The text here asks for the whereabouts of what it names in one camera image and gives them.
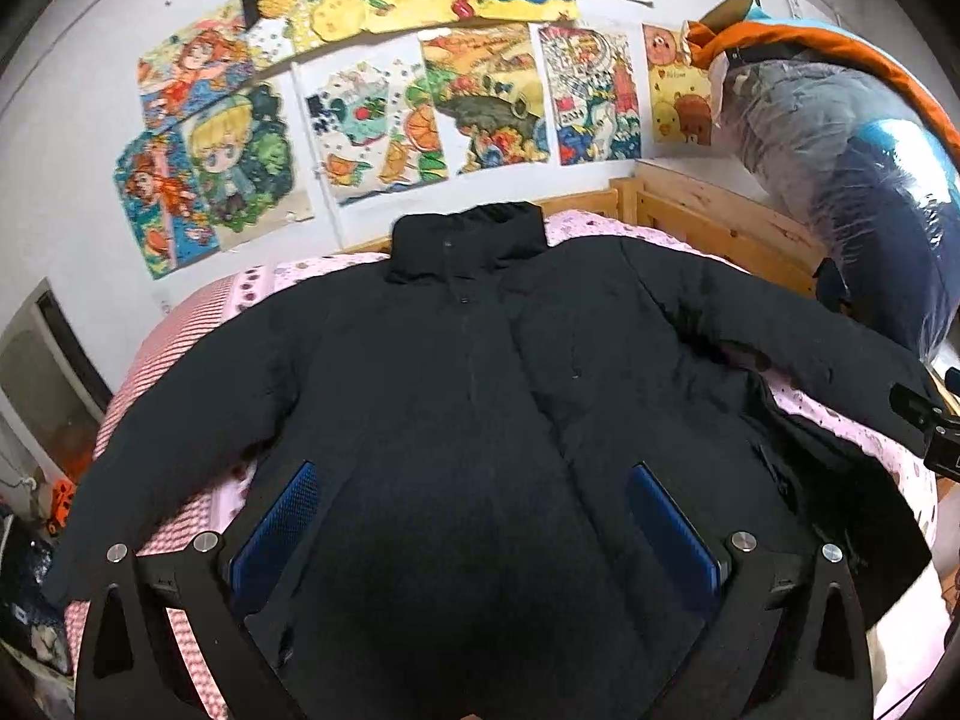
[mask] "pink bed sheet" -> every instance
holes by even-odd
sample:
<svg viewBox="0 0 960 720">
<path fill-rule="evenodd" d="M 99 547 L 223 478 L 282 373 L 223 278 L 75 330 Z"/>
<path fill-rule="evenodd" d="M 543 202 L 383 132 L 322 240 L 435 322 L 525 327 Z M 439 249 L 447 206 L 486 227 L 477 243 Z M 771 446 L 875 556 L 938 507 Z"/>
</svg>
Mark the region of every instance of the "pink bed sheet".
<svg viewBox="0 0 960 720">
<path fill-rule="evenodd" d="M 695 250 L 659 230 L 635 227 L 582 211 L 565 211 L 552 215 L 546 220 L 546 235 L 550 245 L 587 235 L 640 238 L 672 250 L 709 257 L 726 265 L 731 264 Z M 256 305 L 266 296 L 306 278 L 330 274 L 353 265 L 376 262 L 386 256 L 374 253 L 330 255 L 275 266 L 260 266 L 220 279 L 198 290 L 176 307 L 164 322 L 157 325 L 140 347 L 126 381 L 109 406 L 97 440 L 96 454 L 103 451 L 117 422 L 127 408 L 130 408 L 131 403 L 210 330 Z M 786 413 L 816 422 L 835 435 L 855 443 L 865 454 L 880 461 L 893 476 L 899 491 L 913 509 L 926 541 L 932 546 L 936 536 L 936 485 L 933 474 L 923 467 L 920 459 L 887 437 L 844 418 L 798 389 L 793 389 L 789 381 L 778 372 L 767 371 L 763 376 L 779 408 Z M 224 531 L 243 507 L 254 468 L 253 464 L 238 466 L 224 479 L 196 495 L 184 505 L 176 517 L 157 529 L 139 554 L 175 552 L 184 548 L 190 538 L 200 531 Z M 913 589 L 880 621 L 875 631 L 877 635 L 872 637 L 874 650 L 880 648 L 883 651 L 886 664 L 882 677 L 883 686 L 877 696 L 878 713 L 890 707 L 929 675 L 943 654 L 943 635 L 949 625 L 949 618 L 945 608 L 942 614 L 938 613 L 938 607 L 943 606 L 940 603 L 939 584 L 935 581 L 933 586 L 928 587 L 929 585 L 929 577 L 921 577 Z M 84 603 L 72 604 L 66 613 L 67 635 L 74 662 L 77 661 L 80 651 L 86 606 Z M 181 648 L 184 662 L 203 706 L 214 720 L 227 720 L 224 700 L 200 654 L 186 615 L 179 610 L 168 610 L 168 614 L 176 642 Z M 907 703 L 904 702 L 898 709 L 902 712 L 906 706 Z"/>
</svg>

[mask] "plastic bag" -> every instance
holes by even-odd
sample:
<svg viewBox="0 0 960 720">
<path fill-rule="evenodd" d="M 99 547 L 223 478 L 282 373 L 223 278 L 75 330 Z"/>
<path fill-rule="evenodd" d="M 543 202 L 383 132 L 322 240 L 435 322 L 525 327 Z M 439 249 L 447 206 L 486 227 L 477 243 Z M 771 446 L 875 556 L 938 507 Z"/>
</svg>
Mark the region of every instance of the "plastic bag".
<svg viewBox="0 0 960 720">
<path fill-rule="evenodd" d="M 51 560 L 50 545 L 0 505 L 0 638 L 69 676 L 64 618 L 40 593 Z"/>
<path fill-rule="evenodd" d="M 810 52 L 731 62 L 716 126 L 827 246 L 851 315 L 931 359 L 960 304 L 960 175 L 917 113 Z"/>
</svg>

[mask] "orange fabric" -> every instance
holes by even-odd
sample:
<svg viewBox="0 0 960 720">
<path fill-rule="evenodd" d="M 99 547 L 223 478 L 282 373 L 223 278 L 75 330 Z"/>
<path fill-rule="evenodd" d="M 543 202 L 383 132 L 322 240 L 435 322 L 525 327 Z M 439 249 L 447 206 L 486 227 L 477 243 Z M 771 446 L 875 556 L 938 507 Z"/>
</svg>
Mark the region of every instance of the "orange fabric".
<svg viewBox="0 0 960 720">
<path fill-rule="evenodd" d="M 904 68 L 865 43 L 816 26 L 757 22 L 735 23 L 719 35 L 702 23 L 690 22 L 688 42 L 693 64 L 702 69 L 707 69 L 717 55 L 728 49 L 791 42 L 834 57 L 841 64 L 867 71 L 901 94 L 947 148 L 954 164 L 960 166 L 960 132 L 957 132 L 946 111 Z"/>
</svg>

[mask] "wooden bed frame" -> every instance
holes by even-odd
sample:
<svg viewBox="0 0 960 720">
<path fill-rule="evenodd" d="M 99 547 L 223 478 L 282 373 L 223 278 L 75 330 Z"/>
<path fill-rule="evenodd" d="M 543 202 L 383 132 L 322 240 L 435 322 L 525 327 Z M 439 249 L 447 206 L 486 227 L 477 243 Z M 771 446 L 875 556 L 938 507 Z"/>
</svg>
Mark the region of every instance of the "wooden bed frame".
<svg viewBox="0 0 960 720">
<path fill-rule="evenodd" d="M 608 189 L 537 200 L 544 216 L 576 209 L 652 227 L 751 274 L 813 298 L 813 274 L 826 256 L 823 244 L 808 228 L 760 203 L 666 169 L 637 162 L 632 178 L 611 181 Z M 378 238 L 343 250 L 389 253 L 390 238 Z M 947 391 L 933 370 L 931 378 L 944 401 L 960 415 L 960 401 Z M 953 483 L 940 480 L 938 498 Z"/>
</svg>

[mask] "cartoon bear drawing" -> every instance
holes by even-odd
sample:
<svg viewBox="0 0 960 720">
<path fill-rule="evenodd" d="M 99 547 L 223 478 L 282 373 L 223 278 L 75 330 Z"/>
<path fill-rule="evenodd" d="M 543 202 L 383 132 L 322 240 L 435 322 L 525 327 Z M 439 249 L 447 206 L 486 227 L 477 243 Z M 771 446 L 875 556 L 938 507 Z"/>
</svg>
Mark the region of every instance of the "cartoon bear drawing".
<svg viewBox="0 0 960 720">
<path fill-rule="evenodd" d="M 707 100 L 699 95 L 681 95 L 674 103 L 680 116 L 680 131 L 688 143 L 699 143 L 700 146 L 710 145 L 710 134 L 713 130 L 713 119 L 710 117 L 710 106 Z"/>
<path fill-rule="evenodd" d="M 672 65 L 677 60 L 677 38 L 669 29 L 643 25 L 643 42 L 647 47 L 647 68 Z"/>
</svg>

